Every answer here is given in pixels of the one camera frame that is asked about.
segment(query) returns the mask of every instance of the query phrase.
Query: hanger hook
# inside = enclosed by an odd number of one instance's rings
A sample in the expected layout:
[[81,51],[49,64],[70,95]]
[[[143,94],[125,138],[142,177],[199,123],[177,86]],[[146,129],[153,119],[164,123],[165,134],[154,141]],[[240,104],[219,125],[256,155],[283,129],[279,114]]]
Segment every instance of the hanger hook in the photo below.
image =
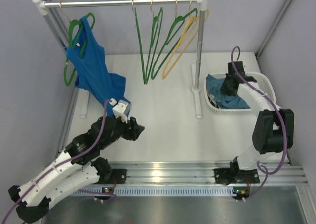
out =
[[132,0],[132,10],[133,10],[134,13],[136,13],[135,9],[134,9],[134,0]]
[[190,5],[189,5],[189,19],[191,18],[191,4],[192,4],[192,0],[190,0]]
[[178,4],[178,0],[176,0],[176,18],[177,18],[177,4]]
[[153,5],[153,0],[150,2],[150,11],[153,13],[153,18],[154,18],[154,17],[155,17],[155,14],[154,14],[154,12],[153,12],[152,5]]
[[65,12],[63,12],[63,10],[61,9],[61,3],[62,3],[62,2],[63,2],[63,0],[61,0],[61,1],[59,2],[59,9],[60,9],[60,12],[61,12],[63,15],[65,15],[65,16],[67,17],[68,21],[70,22],[69,16],[68,16]]

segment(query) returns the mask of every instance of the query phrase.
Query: white plastic basket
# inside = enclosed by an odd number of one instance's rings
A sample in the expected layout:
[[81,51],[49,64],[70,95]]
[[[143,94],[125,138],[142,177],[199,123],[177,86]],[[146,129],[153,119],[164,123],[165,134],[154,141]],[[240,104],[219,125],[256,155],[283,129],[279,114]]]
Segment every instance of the white plastic basket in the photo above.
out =
[[[216,74],[211,74],[213,77],[219,79],[219,78],[225,78],[225,73],[216,73]],[[269,79],[259,73],[259,72],[246,72],[246,75],[248,76],[253,76],[256,80],[257,83],[260,87],[260,89],[267,94],[267,96],[273,101],[273,103],[276,102],[276,95],[273,90],[273,87],[271,85],[271,82]],[[210,107],[211,111],[215,114],[240,114],[240,113],[249,113],[251,112],[251,109],[221,109],[221,108],[216,108],[214,107],[210,102],[209,98],[207,96],[207,89],[206,89],[206,79],[204,81],[204,95],[206,99],[206,103]]]

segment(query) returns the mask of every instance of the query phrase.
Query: blue garment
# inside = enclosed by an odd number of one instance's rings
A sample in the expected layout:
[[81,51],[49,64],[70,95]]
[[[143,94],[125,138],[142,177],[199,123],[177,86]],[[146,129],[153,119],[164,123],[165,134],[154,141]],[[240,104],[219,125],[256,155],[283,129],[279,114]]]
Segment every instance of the blue garment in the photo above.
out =
[[214,96],[216,105],[225,109],[249,109],[247,103],[236,96],[227,96],[219,92],[225,78],[217,79],[210,74],[206,77],[206,89],[207,93]]
[[[74,49],[67,48],[67,57],[77,71],[75,86],[88,90],[103,106],[105,100],[111,98],[117,102],[121,99],[129,102],[124,98],[126,78],[108,72],[105,65],[104,48],[94,38],[87,18],[84,16],[80,20],[83,22],[83,30],[79,36],[78,44]],[[82,57],[79,58],[85,39],[87,39],[86,48]],[[107,114],[113,116],[110,104],[107,105]]]

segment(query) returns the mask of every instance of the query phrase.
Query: white tabletop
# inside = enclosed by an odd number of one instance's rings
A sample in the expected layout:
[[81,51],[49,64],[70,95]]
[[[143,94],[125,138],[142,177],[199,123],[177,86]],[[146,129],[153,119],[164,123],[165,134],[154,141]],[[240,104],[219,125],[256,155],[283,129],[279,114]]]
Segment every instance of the white tabletop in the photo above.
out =
[[[204,53],[200,73],[203,118],[196,119],[191,92],[191,64],[196,54],[183,54],[169,76],[143,84],[139,55],[106,56],[109,72],[126,77],[125,97],[132,102],[130,116],[145,126],[137,141],[120,139],[101,151],[109,161],[221,161],[232,160],[252,145],[256,117],[246,115],[216,115],[206,104],[203,81],[208,73],[225,73],[230,53]],[[245,71],[259,72],[255,55],[243,52],[240,60]],[[90,129],[102,116],[103,106],[91,96],[87,118],[80,118],[83,90],[80,90],[68,134],[72,139]],[[271,157],[279,160],[280,154]]]

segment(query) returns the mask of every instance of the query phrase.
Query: green hanger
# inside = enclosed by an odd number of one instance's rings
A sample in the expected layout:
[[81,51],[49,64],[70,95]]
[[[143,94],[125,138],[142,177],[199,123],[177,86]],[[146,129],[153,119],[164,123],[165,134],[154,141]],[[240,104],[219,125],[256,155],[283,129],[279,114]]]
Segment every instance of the green hanger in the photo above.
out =
[[[153,68],[151,70],[151,78],[152,80],[155,79],[155,77],[157,76],[159,70],[161,69],[161,67],[163,66],[163,64],[165,63],[165,61],[167,60],[167,58],[170,56],[170,54],[173,52],[174,48],[177,46],[180,38],[177,40],[177,42],[173,45],[172,49],[169,51],[169,53],[167,54],[167,56],[163,59],[162,63],[159,65],[158,69],[156,70],[156,72],[154,72],[155,70],[155,66],[160,58],[160,55],[162,53],[162,51],[164,50],[164,48],[171,42],[171,40],[173,39],[173,37],[177,34],[177,32],[180,30],[180,28],[182,27],[182,25],[184,24],[185,22],[185,19],[187,17],[189,17],[192,13],[195,12],[195,17],[197,17],[198,15],[198,9],[194,8],[192,11],[190,11],[188,14],[186,14],[185,16],[178,16],[177,18],[175,18],[175,20],[173,21],[171,27],[170,27],[170,30],[169,30],[169,33],[168,33],[168,36],[167,36],[167,39],[165,40],[156,60],[155,60],[155,63],[153,65]],[[176,29],[176,31],[172,34],[172,31],[174,30],[174,28],[176,27],[176,25],[181,22],[180,26]]]
[[[94,15],[90,12],[86,15],[86,17],[90,17],[92,16],[93,18],[93,22],[92,22],[92,25],[91,25],[91,29],[93,28],[94,26],[94,23],[95,23],[95,17]],[[79,29],[78,29],[78,33],[77,33],[77,36],[75,38],[75,41],[74,43],[72,44],[72,41],[73,41],[73,31],[74,31],[74,28],[75,26],[79,25]],[[78,39],[79,39],[79,36],[80,34],[82,33],[83,31],[83,22],[81,20],[72,20],[70,23],[69,23],[69,28],[68,28],[68,39],[69,39],[69,46],[71,49],[74,49],[75,46],[76,46],[76,43],[78,42]],[[82,46],[82,49],[80,51],[80,54],[79,54],[79,57],[81,58],[82,57],[82,54],[85,50],[85,47],[87,45],[87,39],[85,39],[84,43],[83,43],[83,46]],[[66,64],[65,64],[65,67],[64,67],[64,82],[67,86],[69,86],[71,84],[71,81],[73,80],[74,78],[74,75],[75,75],[75,72],[76,72],[76,69],[74,68],[71,75],[70,75],[70,78],[69,80],[67,80],[67,68],[68,68],[68,62],[69,62],[69,58],[66,58]]]
[[[140,35],[140,29],[139,29],[139,23],[138,23],[136,9],[134,9],[134,13],[135,13],[136,29],[137,29],[139,50],[140,50],[141,63],[142,63],[143,81],[144,81],[144,84],[147,84],[148,80],[149,80],[152,64],[153,64],[153,61],[154,61],[154,56],[155,56],[155,53],[156,53],[159,37],[160,37],[160,31],[161,31],[161,26],[162,26],[162,18],[163,18],[163,8],[161,7],[158,15],[153,18],[152,33],[151,33],[151,40],[150,40],[150,47],[149,47],[149,52],[148,52],[146,68],[145,68],[145,64],[144,64],[142,39],[141,39],[141,35]],[[148,69],[148,64],[149,64],[149,60],[150,60],[151,50],[152,50],[152,47],[154,45],[155,39],[157,39],[157,41],[156,41],[156,44],[155,44],[155,48],[154,48],[154,53],[153,53],[153,56],[152,56],[151,64],[150,64],[150,67]]]

